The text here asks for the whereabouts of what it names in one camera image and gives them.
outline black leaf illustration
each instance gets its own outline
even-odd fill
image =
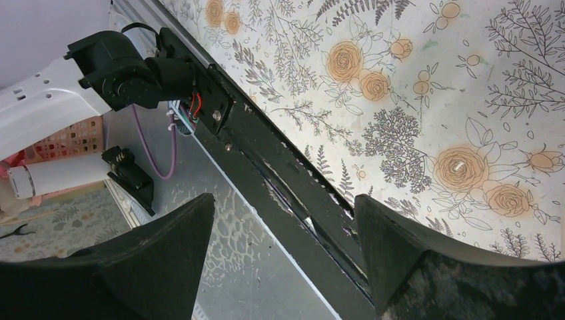
[[[326,160],[324,145],[320,145],[320,147],[318,148],[318,157],[316,158],[316,169],[318,169],[318,171],[320,171],[320,173],[324,175],[328,181],[334,182],[334,179],[329,177],[329,175],[333,174],[333,171],[331,171],[330,165]]]
[[[67,221],[71,220],[71,218],[74,215],[76,215],[78,212],[79,212],[79,210],[75,207],[70,207],[68,209],[65,209],[62,212],[58,212],[53,217],[53,223],[67,222]]]
[[[387,200],[384,200],[384,202],[391,208],[393,208],[398,214],[404,216],[404,217],[409,217],[413,220],[415,220],[416,222],[420,222],[418,220],[418,209],[416,208],[415,205],[412,204],[411,201],[409,200],[398,200],[395,199],[393,197],[389,197]]]
[[[410,4],[410,1],[395,0],[395,3],[396,3],[396,8],[394,9],[394,17],[396,18],[396,20],[400,20],[400,18],[402,17],[402,13],[406,9],[406,7],[408,7],[408,5]]]
[[[562,66],[565,47],[558,46],[565,33],[559,10],[552,18],[549,7],[530,7],[530,2],[524,0],[512,0],[508,4],[511,8],[502,8],[486,26],[490,41],[499,56],[521,55],[527,60],[514,63],[513,70],[502,73],[507,83],[504,90],[497,85],[488,86],[493,97],[486,100],[487,107],[491,114],[498,113],[501,118],[507,115],[529,118],[536,110],[564,110],[565,88],[552,82],[552,74],[565,76]]]
[[[80,228],[80,227],[83,226],[83,223],[82,223],[82,221],[76,219],[76,220],[73,221],[73,223],[72,223],[71,225],[72,225],[74,228]]]
[[[378,0],[347,0],[336,12],[336,17],[334,17],[332,25],[336,27],[341,21],[345,20],[346,16],[349,17],[349,15],[353,13],[375,10],[378,6],[378,2]]]
[[[237,41],[233,41],[232,47],[235,61],[248,67],[248,69],[245,69],[247,83],[256,85],[260,88],[259,93],[263,97],[278,103],[283,95],[274,87],[275,76],[273,75],[273,70],[268,68],[263,60],[256,61],[251,49],[243,47]]]
[[[100,244],[102,242],[106,242],[106,241],[116,237],[118,234],[119,234],[119,232],[116,229],[110,228],[110,229],[96,235],[94,244],[97,245],[97,244]]]
[[[511,255],[513,257],[517,257],[517,258],[523,258],[525,257],[528,253],[530,253],[529,247],[526,246],[526,244],[528,243],[526,241],[526,238],[521,235],[515,235],[510,228],[506,228],[503,230],[500,230],[500,234],[502,236],[502,238],[504,239],[504,243],[506,244],[506,248],[508,249],[508,255]]]
[[[496,241],[493,244],[488,245],[488,246],[490,248],[492,248],[492,250],[491,250],[492,252],[496,252],[496,253],[499,253],[501,255],[508,255],[508,252],[506,252],[504,250],[504,248]]]
[[[289,0],[278,0],[277,6],[271,4],[265,17],[266,38],[275,45],[275,71],[287,86],[292,96],[317,88],[316,73],[307,67],[304,60],[312,50],[318,50],[322,41],[319,25],[288,17]]]
[[[249,22],[252,25],[260,25],[263,22],[263,10],[259,5],[261,0],[249,0]]]
[[[309,100],[295,101],[293,108],[276,108],[269,114],[276,111],[284,111],[288,117],[294,120],[294,124],[299,131],[303,130],[304,121],[306,121],[314,130],[314,136],[320,136],[322,133],[325,133],[328,141],[332,144],[337,143],[338,140],[343,141],[343,145],[347,148],[350,155],[359,156],[362,154],[361,142],[357,139],[349,139],[352,135],[351,130],[341,125],[331,125],[328,123],[328,118],[332,111],[320,109],[316,112],[312,101]]]
[[[444,219],[442,219],[442,221],[443,221],[443,224],[445,226],[445,235],[453,238],[453,232],[451,231],[451,228],[449,227],[449,225],[447,224],[447,222]]]
[[[316,20],[320,19],[320,17],[329,9],[331,9],[333,6],[339,4],[339,0],[324,0],[324,3],[322,4],[322,7],[320,7],[320,9],[318,10],[318,13],[316,14]]]
[[[63,230],[63,228],[64,228],[66,225],[67,225],[66,222],[59,222],[58,224],[56,224],[56,225],[53,227],[53,230],[54,230],[54,231],[61,231],[61,230]]]
[[[365,155],[385,156],[380,164],[384,180],[398,188],[410,184],[410,192],[420,193],[432,179],[425,174],[426,154],[414,148],[414,138],[420,133],[418,121],[400,107],[381,110],[374,120],[364,129]]]
[[[432,219],[426,217],[426,220],[428,220],[428,228],[433,229],[433,230],[435,230],[439,233],[441,233],[441,231],[443,231],[443,225],[438,220],[438,218],[436,218],[435,220],[432,220]]]
[[[392,4],[392,0],[380,0],[378,5],[374,10],[374,25],[378,25],[382,14],[388,9],[388,6]]]
[[[351,191],[354,189],[351,187],[353,182],[351,182],[351,177],[345,166],[345,162],[341,159],[341,182],[339,183],[339,189],[341,195],[349,202],[353,201],[353,194]]]
[[[306,159],[308,159],[309,161],[312,161],[312,156],[310,154],[310,145],[306,145],[306,147],[304,148],[304,156],[306,157]]]
[[[536,234],[534,242],[536,243],[536,249],[541,254],[541,258],[545,259],[547,262],[557,262],[560,260],[561,251],[557,250],[553,242],[551,242],[550,248],[548,249],[541,233]]]

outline orange mesh basket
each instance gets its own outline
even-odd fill
[[[102,117],[92,117],[62,129],[34,145],[44,161],[104,151]]]

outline orange rose illustration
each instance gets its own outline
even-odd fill
[[[237,12],[228,12],[226,14],[226,18],[224,20],[226,24],[226,30],[229,34],[234,35],[239,31],[239,26],[241,25],[241,20],[239,19],[239,13]]]
[[[224,5],[221,0],[209,0],[206,4],[206,21],[210,27],[219,27],[224,16]]]
[[[362,68],[361,50],[353,42],[340,42],[330,50],[327,69],[336,82],[349,82]]]
[[[485,159],[468,148],[451,148],[438,156],[436,180],[452,192],[469,192],[488,178]]]
[[[447,19],[453,19],[457,17],[460,12],[461,8],[459,7],[459,5],[453,2],[446,4],[442,9],[442,15]]]
[[[487,181],[482,188],[486,202],[499,215],[512,218],[530,210],[527,194],[513,185]]]
[[[412,53],[412,41],[399,39],[390,45],[390,54],[400,60],[408,57]]]
[[[412,87],[412,89],[419,95],[425,95],[426,93],[428,93],[428,91],[430,91],[430,85],[425,81],[418,81],[414,84],[414,87]]]
[[[363,95],[371,101],[379,101],[388,94],[388,82],[386,77],[379,72],[371,72],[364,76],[359,87]]]

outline black plastic part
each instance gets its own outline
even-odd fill
[[[161,84],[161,101],[186,99],[193,92],[193,66],[182,59],[147,58],[145,63]]]
[[[110,165],[108,173],[124,191],[152,217],[155,212],[151,208],[153,202],[153,179],[135,163],[135,156],[129,149],[112,147],[102,153],[102,159]]]
[[[377,315],[385,319],[565,319],[565,263],[476,248],[355,198]]]
[[[92,87],[114,111],[132,103],[154,109],[159,101],[192,96],[194,75],[187,61],[143,60],[131,41],[116,31],[101,31],[70,44],[65,58],[74,59],[83,72],[81,86]]]
[[[115,111],[136,103],[157,107],[161,86],[135,46],[123,34],[101,31],[70,44],[66,59],[74,59],[92,87]]]
[[[2,319],[190,319],[214,211],[207,193],[70,257],[0,262]]]
[[[211,77],[217,66],[214,64],[208,67],[202,65],[169,28],[161,28],[159,39],[163,47],[159,51],[158,57],[182,59],[190,63],[194,75],[195,90],[200,93],[202,99],[202,106],[198,113],[199,124],[208,128],[212,134],[218,134],[232,107],[233,97],[228,89],[222,87],[217,79]],[[194,38],[192,40],[198,48],[204,50]],[[216,111],[219,114],[219,120],[213,117]]]

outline purple cable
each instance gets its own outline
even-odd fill
[[[141,144],[143,144],[143,149],[145,149],[145,154],[149,158],[149,163],[151,167],[155,171],[155,173],[161,178],[162,180],[168,180],[173,176],[175,172],[175,165],[177,164],[177,133],[174,129],[171,129],[171,168],[169,169],[169,173],[167,175],[163,175],[159,168],[157,168],[157,164],[151,155],[151,151],[149,151],[149,147],[147,146],[147,141],[145,141],[145,136],[143,135],[143,131],[141,131],[141,124],[139,123],[139,118],[137,117],[137,111],[135,110],[135,105],[131,105],[131,110],[133,111],[133,120],[135,122],[135,126],[137,127],[137,133],[139,134],[139,138],[141,139]],[[175,117],[173,115],[169,116],[171,120],[171,124],[174,125]]]

